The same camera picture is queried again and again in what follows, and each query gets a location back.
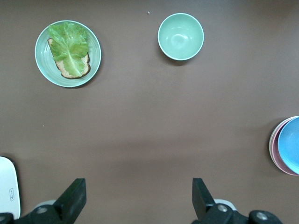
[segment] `toast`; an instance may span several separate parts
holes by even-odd
[[[49,46],[52,44],[52,42],[53,42],[52,38],[48,39]],[[56,64],[57,68],[60,70],[61,75],[63,77],[69,78],[69,79],[76,79],[76,78],[81,78],[81,77],[87,75],[89,73],[89,71],[90,71],[89,55],[88,55],[88,53],[86,54],[85,57],[81,58],[81,60],[84,62],[84,69],[81,72],[81,76],[72,76],[72,75],[70,75],[69,72],[66,71],[65,68],[64,68],[64,62],[63,62],[63,60],[62,61],[55,61],[55,64]]]

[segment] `sandwich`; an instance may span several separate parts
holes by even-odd
[[[87,75],[91,67],[86,30],[79,24],[64,22],[50,25],[48,32],[48,44],[61,75],[69,79]]]

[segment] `light green bowl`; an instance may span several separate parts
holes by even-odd
[[[89,73],[86,76],[77,79],[68,79],[61,76],[61,72],[58,70],[55,64],[53,55],[51,53],[47,41],[50,38],[48,34],[49,26],[47,26],[37,38],[35,47],[36,64],[43,76],[45,76],[45,78],[48,79],[50,82],[62,87],[77,87],[88,82],[98,71],[102,57],[101,47],[95,34],[87,26],[79,22],[71,20],[62,20],[54,22],[52,24],[61,24],[64,22],[76,23],[86,29],[87,41],[89,46],[89,64],[91,68]]]
[[[176,13],[168,16],[158,31],[161,50],[174,60],[187,60],[194,57],[204,43],[204,31],[193,16]]]

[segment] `plate rim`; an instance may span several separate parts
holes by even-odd
[[[42,73],[41,68],[40,68],[39,64],[37,63],[36,50],[37,50],[37,45],[38,45],[38,42],[39,42],[40,37],[42,36],[42,34],[43,34],[44,32],[46,32],[46,30],[49,28],[49,26],[54,25],[54,24],[57,24],[57,23],[62,23],[62,22],[73,22],[73,23],[79,24],[80,26],[83,26],[85,29],[87,29],[87,30],[92,34],[92,36],[94,37],[94,39],[95,39],[95,41],[96,41],[96,43],[97,43],[97,44],[96,44],[96,48],[98,48],[99,51],[100,51],[99,63],[98,63],[98,65],[97,65],[97,67],[96,67],[96,70],[95,70],[94,74],[92,74],[89,78],[87,78],[87,79],[86,79],[85,81],[83,81],[83,82],[79,82],[79,83],[76,83],[76,84],[70,84],[70,85],[65,85],[65,84],[60,84],[59,82],[55,82],[55,81],[49,79],[49,77],[48,77],[47,75],[45,75],[44,73]],[[86,25],[84,25],[84,24],[82,24],[82,23],[80,23],[80,22],[78,22],[78,21],[73,21],[73,20],[59,20],[59,21],[53,22],[53,23],[49,24],[47,27],[45,27],[45,28],[42,30],[42,32],[39,34],[39,36],[38,36],[38,38],[37,38],[37,40],[36,40],[34,54],[35,54],[35,61],[36,61],[37,67],[38,67],[39,71],[42,73],[42,75],[43,75],[47,80],[49,80],[50,82],[52,82],[53,84],[58,85],[58,86],[61,86],[61,87],[65,87],[65,88],[78,87],[78,86],[84,85],[85,83],[89,82],[89,81],[95,76],[95,74],[98,72],[99,67],[100,67],[100,64],[101,64],[101,60],[102,60],[102,50],[101,50],[100,42],[99,42],[97,36],[96,36],[96,35],[94,34],[94,32],[93,32],[90,28],[88,28]]]
[[[278,138],[279,136],[279,133],[281,131],[281,129],[291,120],[297,118],[299,116],[293,116],[293,117],[290,117],[290,118],[287,118],[285,120],[283,120],[282,122],[280,122],[276,128],[273,130],[272,132],[272,135],[270,137],[270,141],[269,141],[269,151],[270,151],[270,155],[271,155],[271,158],[274,162],[274,164],[283,172],[285,172],[286,174],[289,174],[289,175],[293,175],[293,176],[298,176],[299,174],[295,173],[294,171],[292,171],[285,163],[284,161],[281,159],[281,156],[280,154],[274,154],[274,144],[275,144],[275,140]],[[277,157],[280,157],[281,161],[285,164],[286,168],[288,170],[284,170],[283,168],[281,168],[281,166],[277,163],[276,159]]]

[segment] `bowl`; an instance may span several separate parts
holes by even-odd
[[[295,117],[291,117],[291,118],[287,118],[285,120],[283,120],[279,125],[277,125],[277,127],[274,129],[274,131],[272,132],[272,135],[270,137],[270,141],[269,141],[269,151],[270,151],[270,156],[274,162],[274,164],[283,172],[289,174],[289,175],[298,175],[295,172],[293,172],[290,168],[288,168],[286,166],[286,164],[283,162],[283,160],[281,159],[281,156],[279,154],[278,151],[278,137],[279,134],[282,130],[282,128],[292,119],[296,118]]]
[[[36,46],[35,46],[36,64],[40,72],[43,74],[43,76],[46,79],[48,79],[50,82],[62,87],[77,87],[88,82],[98,71],[101,62],[101,56],[102,56],[101,48],[100,48],[100,43],[97,37],[95,36],[95,34],[87,26],[79,22],[62,20],[62,21],[54,22],[52,24],[60,24],[64,22],[73,22],[79,24],[80,26],[83,26],[86,29],[87,41],[89,46],[88,54],[90,57],[89,64],[91,67],[89,73],[77,79],[67,79],[61,76],[61,72],[59,71],[59,69],[55,64],[53,55],[51,53],[50,47],[47,42],[47,40],[50,38],[48,34],[49,26],[47,26],[37,38]]]
[[[158,43],[169,58],[187,60],[200,51],[204,43],[204,31],[193,16],[186,13],[172,14],[160,25]]]
[[[299,117],[290,120],[278,137],[278,151],[283,162],[299,174]]]

